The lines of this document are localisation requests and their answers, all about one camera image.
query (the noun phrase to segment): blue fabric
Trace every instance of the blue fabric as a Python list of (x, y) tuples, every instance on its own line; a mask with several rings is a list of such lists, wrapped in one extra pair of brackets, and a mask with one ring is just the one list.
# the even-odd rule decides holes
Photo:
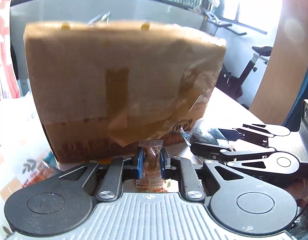
[(298, 131), (300, 128), (304, 99), (308, 99), (308, 68), (294, 105), (283, 123), (291, 131)]

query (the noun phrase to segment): clear plastic packaging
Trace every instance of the clear plastic packaging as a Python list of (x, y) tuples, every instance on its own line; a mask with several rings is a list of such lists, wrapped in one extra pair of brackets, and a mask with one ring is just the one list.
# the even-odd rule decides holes
[(144, 150), (143, 174), (136, 180), (136, 186), (145, 192), (167, 192), (162, 179), (160, 166), (160, 150), (163, 140), (139, 141), (138, 145)]
[(193, 142), (201, 142), (229, 147), (229, 141), (222, 135), (219, 129), (210, 127), (204, 118), (198, 119), (189, 133), (186, 133), (181, 128), (181, 135), (188, 146), (191, 146)]

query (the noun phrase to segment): bike seat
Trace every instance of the bike seat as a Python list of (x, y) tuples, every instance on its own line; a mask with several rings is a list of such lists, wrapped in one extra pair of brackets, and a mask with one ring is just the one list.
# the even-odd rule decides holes
[(256, 47), (253, 46), (252, 49), (256, 51), (260, 56), (269, 57), (271, 56), (272, 47), (265, 46), (265, 47)]

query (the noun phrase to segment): round joint cover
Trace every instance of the round joint cover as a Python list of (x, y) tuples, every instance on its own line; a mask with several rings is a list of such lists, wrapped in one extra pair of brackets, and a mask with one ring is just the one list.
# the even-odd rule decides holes
[(237, 205), (245, 212), (264, 214), (274, 207), (274, 200), (264, 193), (249, 192), (237, 198)]
[(37, 214), (51, 214), (60, 210), (65, 204), (65, 199), (55, 193), (41, 193), (27, 201), (28, 208)]
[(278, 165), (280, 165), (282, 167), (288, 167), (288, 166), (291, 165), (291, 161), (288, 158), (285, 158), (285, 157), (278, 158), (277, 163), (278, 163)]

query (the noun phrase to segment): curtain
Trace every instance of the curtain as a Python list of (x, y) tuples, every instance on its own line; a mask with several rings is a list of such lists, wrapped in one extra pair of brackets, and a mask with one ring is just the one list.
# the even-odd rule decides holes
[(300, 128), (304, 99), (308, 99), (308, 68), (292, 109), (283, 123), (291, 131), (298, 131)]
[(20, 97), (10, 55), (9, 8), (10, 0), (0, 0), (0, 101)]

